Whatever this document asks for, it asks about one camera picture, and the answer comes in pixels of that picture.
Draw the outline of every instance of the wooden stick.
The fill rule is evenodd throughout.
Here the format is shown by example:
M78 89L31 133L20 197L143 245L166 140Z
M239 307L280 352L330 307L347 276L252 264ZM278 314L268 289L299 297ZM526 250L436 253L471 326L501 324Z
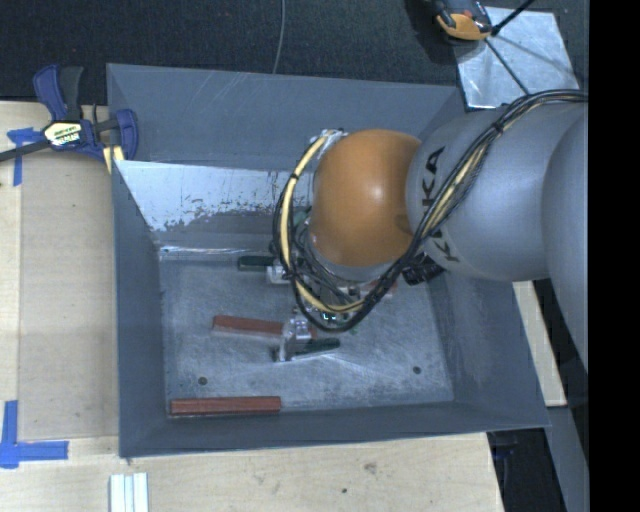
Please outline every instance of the wooden stick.
M171 400L171 416L219 416L225 414L276 414L279 396L234 396L216 398L178 398Z

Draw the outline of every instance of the metal sheet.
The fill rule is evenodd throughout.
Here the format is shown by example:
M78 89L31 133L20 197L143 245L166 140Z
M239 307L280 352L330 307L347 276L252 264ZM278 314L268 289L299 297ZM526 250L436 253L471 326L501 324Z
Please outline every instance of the metal sheet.
M497 25L512 11L487 12ZM487 41L473 51L454 47L468 107L494 108L526 93L580 88L553 13L524 11Z

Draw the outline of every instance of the black wire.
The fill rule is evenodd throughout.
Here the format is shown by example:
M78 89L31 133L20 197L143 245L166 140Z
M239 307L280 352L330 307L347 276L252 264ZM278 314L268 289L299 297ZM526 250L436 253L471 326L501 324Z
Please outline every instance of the black wire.
M313 314L311 314L311 312L308 310L308 305L304 302L303 297L301 297L300 295L297 285L300 285L307 292L317 297L318 300L321 300L319 299L318 294L315 293L305 282L305 279L307 279L315 281L316 284L319 284L320 286L324 285L331 293L336 296L336 298L339 298L339 300L349 300L349 297L347 297L339 290L335 279L336 276L328 273L327 269L313 256L313 251L307 249L306 243L304 243L303 238L307 229L306 225L302 223L303 228L300 233L297 233L296 226L293 223L293 209L290 209L289 218L287 219L287 229L289 231L289 240L291 240L292 243L290 243L289 247L289 266L285 270L291 276L291 284L294 291L294 296L301 313L303 313L312 324L324 331L344 332L352 329L358 323L360 323L391 289L398 277L401 275L403 269L415 257L416 253L421 249L424 242L440 229L442 224L462 203L466 195L471 190L473 184L475 183L478 174L483 168L483 163L489 153L491 144L502 135L504 130L507 129L511 123L517 121L532 108L535 108L536 106L544 103L557 101L585 102L588 101L588 95L579 90L558 89L522 96L508 105L505 108L504 112L500 115L500 117L490 126L488 126L484 132L476 137L476 139L464 152L462 157L458 160L453 170L449 173L447 179L438 189L438 192L431 202L431 205L424 213L418 225L418 228L415 230L415 234L411 239L409 247L407 248L405 253L387 268L387 270L379 277L373 289L362 299L362 305L360 306L360 308L355 313L350 313L351 316L349 316L348 319L344 321L338 320L333 324L327 323L326 321L321 321L319 318L316 318ZM476 152L480 150L483 150L484 152L481 158L475 164L475 167L470 170L469 174L460 183L454 185L456 179L459 178L459 173L461 172L461 170L467 165L467 163L476 154ZM281 261L283 262L283 266L286 265L284 263L284 258L282 258L282 247L280 246L279 219L282 214L282 203L284 201L285 189L283 189L283 192L281 193L276 205L273 223L274 245L277 248L278 255L280 256ZM453 199L450 199L449 202L445 204L444 214L440 214L440 220L434 226L425 231L427 223L430 222L432 216L435 214L434 212L436 208L439 207L440 203L442 202L444 194L449 190L453 190L454 192L454 195L452 196ZM292 254L292 247L296 248L298 254ZM302 259L302 261L307 265L308 269L302 269L298 266L298 258ZM333 316L344 315L338 312Z
M527 89L525 87L525 85L522 83L522 81L518 78L518 76L515 74L515 72L513 71L513 69L511 69L511 66L509 66L509 64L507 64L507 61L504 60L502 58L502 55L500 55L498 53L498 50L496 50L495 46L493 46L491 44L491 42L486 39L485 43L487 43L487 46L489 47L489 49L493 52L493 54L498 58L498 60L500 61L500 63L504 66L504 68L507 70L507 73L509 73L511 75L511 78L513 78L513 80L515 81L515 83L518 84L518 87L520 87L520 89L522 89L522 92L524 92L525 94L531 94L531 91L529 91L529 89Z
M284 23L286 19L286 7L285 0L280 0L280 37L278 39L278 51L276 52L276 58L273 62L272 75L276 74L278 64L280 63L280 53L282 52L282 43L284 42Z

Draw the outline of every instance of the black cable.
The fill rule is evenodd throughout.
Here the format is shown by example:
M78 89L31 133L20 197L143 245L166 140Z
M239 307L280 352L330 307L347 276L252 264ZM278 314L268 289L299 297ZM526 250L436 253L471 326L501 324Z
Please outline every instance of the black cable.
M280 38L278 39L278 51L276 52L276 58L273 62L272 75L276 74L278 64L280 63L280 53L282 52L282 44L284 43L284 23L286 19L286 7L285 0L280 0Z
M507 70L507 73L509 73L511 75L511 78L513 78L513 80L518 84L518 87L520 87L520 89L522 89L522 92L524 92L525 94L531 94L531 92L529 91L529 89L527 89L525 87L525 85L522 83L522 81L518 78L518 76L515 74L515 72L513 71L513 69L511 69L511 66L509 66L509 64L507 64L507 61L504 60L502 58L502 55L500 55L498 53L498 50L496 50L496 47L493 46L491 44L491 42L488 39L485 39L485 43L487 43L487 46L489 47L489 49L493 52L493 54L498 58L498 60L500 61L500 63L504 66L504 68Z
M331 313L334 317L342 317L340 319L336 319L333 323L321 321L311 314L308 310L307 304L305 304L303 298L300 296L297 286L299 285L303 287L307 292L318 298L318 300L320 300L318 294L312 290L306 281L311 280L316 282L319 286L324 285L328 291L334 294L336 298L339 298L339 300L348 300L349 297L345 296L344 293L339 290L338 284L335 280L336 276L330 275L327 269L325 269L315 257L311 256L312 251L309 251L306 248L306 244L303 239L299 238L303 237L304 233L297 233L297 226L295 226L293 222L293 209L289 209L287 229L289 231L289 240L293 243L289 245L290 254L287 258L289 266L288 268L285 268L285 271L291 277L294 296L301 313L303 313L312 324L325 331L344 332L355 327L373 310L373 308L391 289L398 277L402 274L402 271L422 248L424 242L440 229L442 224L462 203L475 183L480 170L483 168L484 160L488 155L488 151L492 143L500 137L512 123L519 120L533 108L544 103L557 101L585 102L588 101L588 96L586 93L574 89L549 90L522 96L508 105L500 117L495 122L491 123L484 132L476 137L464 152L463 156L449 173L442 186L438 189L431 205L424 213L405 253L391 264L379 277L373 289L367 293L363 299L361 299L362 305L359 309L355 313L351 312L346 315L339 311L335 312L334 310L335 314L333 314L331 313L331 307L327 306L327 311L324 312L325 314ZM282 257L279 232L279 219L282 214L283 198L284 191L280 195L276 205L273 226L274 245L284 266L285 259ZM307 228L304 223L303 226L302 230L306 232ZM293 252L293 247L295 247L295 250L297 251L297 254L295 255L291 254ZM307 269L303 269L298 266L298 258L304 262L308 267Z
M515 11L513 11L509 16L503 19L500 23L498 23L495 27L491 29L491 35L497 36L498 33L504 28L505 25L511 22L513 18L518 16L522 11L524 11L527 7L529 7L535 0L527 0L520 7L518 7Z

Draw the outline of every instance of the brown stick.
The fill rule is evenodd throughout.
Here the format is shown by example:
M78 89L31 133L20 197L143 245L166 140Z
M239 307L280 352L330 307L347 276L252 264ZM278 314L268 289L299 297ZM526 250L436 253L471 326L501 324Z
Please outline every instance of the brown stick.
M240 316L216 315L213 317L212 329L232 334L254 334L260 336L282 336L282 322L243 318ZM311 336L316 338L318 331L310 328Z
M220 398L178 398L171 400L171 416L219 416L224 414L276 414L279 396L235 396Z

